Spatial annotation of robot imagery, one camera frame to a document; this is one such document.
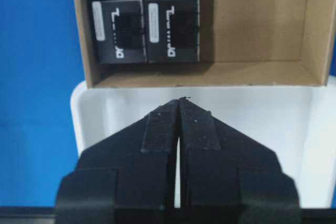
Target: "black product box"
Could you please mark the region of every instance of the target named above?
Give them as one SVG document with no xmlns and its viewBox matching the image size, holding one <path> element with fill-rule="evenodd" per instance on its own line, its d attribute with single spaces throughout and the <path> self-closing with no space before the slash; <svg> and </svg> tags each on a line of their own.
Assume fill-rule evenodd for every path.
<svg viewBox="0 0 336 224">
<path fill-rule="evenodd" d="M 198 62 L 199 0 L 144 0 L 149 63 Z"/>
<path fill-rule="evenodd" d="M 146 62 L 142 0 L 91 1 L 99 63 Z"/>
</svg>

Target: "white plastic bin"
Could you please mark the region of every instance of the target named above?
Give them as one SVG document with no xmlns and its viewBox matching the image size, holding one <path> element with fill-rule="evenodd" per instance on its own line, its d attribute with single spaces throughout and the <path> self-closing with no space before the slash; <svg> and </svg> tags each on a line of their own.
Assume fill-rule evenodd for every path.
<svg viewBox="0 0 336 224">
<path fill-rule="evenodd" d="M 336 78 L 328 87 L 87 89 L 71 97 L 79 154 L 172 99 L 190 100 L 274 150 L 301 206 L 329 208 L 336 180 Z"/>
</svg>

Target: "blue background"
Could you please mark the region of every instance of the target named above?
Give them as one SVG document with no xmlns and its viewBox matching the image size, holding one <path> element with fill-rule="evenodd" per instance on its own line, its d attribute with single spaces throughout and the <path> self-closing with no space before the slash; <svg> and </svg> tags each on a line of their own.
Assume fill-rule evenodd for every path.
<svg viewBox="0 0 336 224">
<path fill-rule="evenodd" d="M 74 2 L 1 8 L 0 206 L 53 206 L 78 158 L 69 101 L 84 74 Z"/>
</svg>

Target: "box label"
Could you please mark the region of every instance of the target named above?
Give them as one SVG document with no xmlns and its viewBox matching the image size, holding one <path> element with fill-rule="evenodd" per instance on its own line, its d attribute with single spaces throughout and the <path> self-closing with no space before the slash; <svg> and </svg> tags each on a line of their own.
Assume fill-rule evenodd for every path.
<svg viewBox="0 0 336 224">
<path fill-rule="evenodd" d="M 92 10 L 93 10 L 93 22 L 94 22 L 94 30 L 96 32 L 97 41 L 105 41 L 105 28 L 104 28 L 104 20 L 103 20 L 103 12 L 101 8 L 100 2 L 92 2 Z"/>
<path fill-rule="evenodd" d="M 160 42 L 160 31 L 159 31 L 159 5 L 156 3 L 151 3 L 148 5 L 148 15 L 149 15 L 149 36 L 151 43 Z"/>
</svg>

